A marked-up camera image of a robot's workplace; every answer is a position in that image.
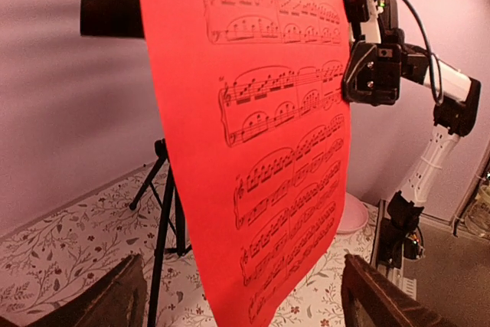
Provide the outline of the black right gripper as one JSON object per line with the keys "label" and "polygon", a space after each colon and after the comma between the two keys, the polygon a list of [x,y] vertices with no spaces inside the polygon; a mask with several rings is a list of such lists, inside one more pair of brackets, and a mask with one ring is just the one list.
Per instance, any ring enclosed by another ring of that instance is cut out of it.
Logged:
{"label": "black right gripper", "polygon": [[[372,106],[394,105],[400,96],[401,79],[423,85],[427,73],[426,49],[405,42],[401,28],[382,34],[382,43],[356,41],[341,81],[341,95],[346,103],[369,103]],[[365,69],[374,63],[372,91],[367,88]]]}

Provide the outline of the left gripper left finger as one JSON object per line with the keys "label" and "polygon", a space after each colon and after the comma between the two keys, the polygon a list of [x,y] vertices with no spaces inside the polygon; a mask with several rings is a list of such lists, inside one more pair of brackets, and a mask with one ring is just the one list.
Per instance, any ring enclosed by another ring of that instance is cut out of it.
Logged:
{"label": "left gripper left finger", "polygon": [[84,293],[32,326],[132,326],[143,325],[147,282],[142,256],[129,255]]}

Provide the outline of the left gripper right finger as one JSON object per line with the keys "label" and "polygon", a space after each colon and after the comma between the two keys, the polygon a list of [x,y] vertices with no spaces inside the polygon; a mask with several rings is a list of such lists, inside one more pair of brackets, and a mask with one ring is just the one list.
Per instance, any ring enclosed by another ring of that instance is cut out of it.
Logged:
{"label": "left gripper right finger", "polygon": [[341,304],[346,326],[453,326],[397,288],[362,257],[345,256]]}

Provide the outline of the red sheet music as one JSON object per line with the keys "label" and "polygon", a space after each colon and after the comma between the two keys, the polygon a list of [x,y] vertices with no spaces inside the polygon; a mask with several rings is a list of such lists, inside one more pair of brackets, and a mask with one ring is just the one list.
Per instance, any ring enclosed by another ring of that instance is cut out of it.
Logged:
{"label": "red sheet music", "polygon": [[192,250],[219,326],[267,326],[342,216],[342,0],[140,0]]}

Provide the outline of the black music stand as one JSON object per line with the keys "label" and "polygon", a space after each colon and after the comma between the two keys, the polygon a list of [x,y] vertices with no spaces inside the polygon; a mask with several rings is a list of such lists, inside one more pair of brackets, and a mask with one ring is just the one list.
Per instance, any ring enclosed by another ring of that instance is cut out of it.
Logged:
{"label": "black music stand", "polygon": [[[145,38],[140,0],[80,0],[80,34],[101,41],[100,72],[110,82],[136,88],[149,78],[148,58],[142,52]],[[157,324],[164,257],[184,256],[191,250],[185,216],[172,170],[167,172],[163,194],[153,194],[160,207],[152,268],[147,324]]]}

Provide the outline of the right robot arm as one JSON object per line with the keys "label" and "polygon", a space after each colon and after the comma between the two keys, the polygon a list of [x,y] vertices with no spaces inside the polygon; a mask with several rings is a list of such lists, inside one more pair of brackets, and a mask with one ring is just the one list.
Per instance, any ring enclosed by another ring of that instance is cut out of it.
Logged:
{"label": "right robot arm", "polygon": [[430,87],[431,77],[441,83],[443,100],[434,106],[433,132],[426,148],[387,206],[380,252],[399,250],[417,229],[423,204],[444,161],[475,125],[481,84],[427,49],[405,43],[399,28],[388,31],[387,40],[371,41],[364,35],[353,38],[341,83],[344,101],[392,106],[399,98],[401,79]]}

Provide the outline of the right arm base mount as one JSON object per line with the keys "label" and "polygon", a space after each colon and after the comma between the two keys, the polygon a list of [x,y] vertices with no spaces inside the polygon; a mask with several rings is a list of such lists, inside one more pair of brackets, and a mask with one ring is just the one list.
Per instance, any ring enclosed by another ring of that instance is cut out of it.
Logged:
{"label": "right arm base mount", "polygon": [[405,199],[402,191],[394,194],[387,205],[388,217],[381,219],[376,266],[400,270],[403,260],[422,257],[424,240],[419,223],[423,209]]}

